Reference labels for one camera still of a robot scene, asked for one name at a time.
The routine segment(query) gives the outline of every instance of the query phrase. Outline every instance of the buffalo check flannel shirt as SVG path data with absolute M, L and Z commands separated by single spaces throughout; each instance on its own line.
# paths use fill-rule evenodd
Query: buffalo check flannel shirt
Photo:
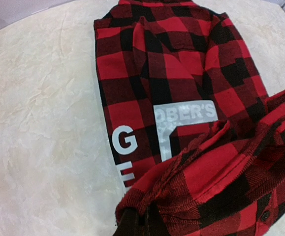
M 114 160 L 135 176 L 117 221 L 156 204 L 172 236 L 265 234 L 285 212 L 285 91 L 268 97 L 229 17 L 189 0 L 120 0 L 95 39 Z M 219 121 L 177 127 L 161 162 L 153 106 L 197 100 L 213 101 Z M 137 140 L 128 155 L 112 145 L 122 125 Z

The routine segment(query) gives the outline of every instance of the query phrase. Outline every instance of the folded shirt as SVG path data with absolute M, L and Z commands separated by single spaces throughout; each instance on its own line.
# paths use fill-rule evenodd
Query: folded shirt
M 120 0 L 95 21 L 95 39 L 107 133 L 130 189 L 118 222 L 155 206 L 161 235 L 265 234 L 285 212 L 285 91 L 268 97 L 229 17 L 189 0 Z

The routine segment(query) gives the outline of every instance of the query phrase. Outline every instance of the gray background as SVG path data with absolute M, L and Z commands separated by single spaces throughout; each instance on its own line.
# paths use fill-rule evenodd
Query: gray background
M 73 0 L 0 0 L 0 29 L 48 7 Z

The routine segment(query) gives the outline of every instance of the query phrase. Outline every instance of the printed logo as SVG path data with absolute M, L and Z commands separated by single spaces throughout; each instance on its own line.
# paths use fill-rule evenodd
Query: printed logo
M 213 101 L 178 102 L 154 106 L 154 115 L 158 133 L 158 143 L 162 162 L 172 158 L 170 135 L 178 126 L 208 123 L 218 120 L 216 107 Z M 112 143 L 115 150 L 121 155 L 129 155 L 138 148 L 135 135 L 125 137 L 128 147 L 122 147 L 119 142 L 121 133 L 129 134 L 133 129 L 127 125 L 117 127 L 112 134 Z M 128 161 L 116 165 L 118 174 L 123 182 L 135 179 L 134 173 L 122 175 L 121 171 L 132 168 L 132 162 Z M 124 192 L 130 187 L 123 185 Z
M 170 135 L 178 126 L 218 120 L 213 101 L 190 101 L 155 105 L 154 114 L 162 161 L 172 158 Z

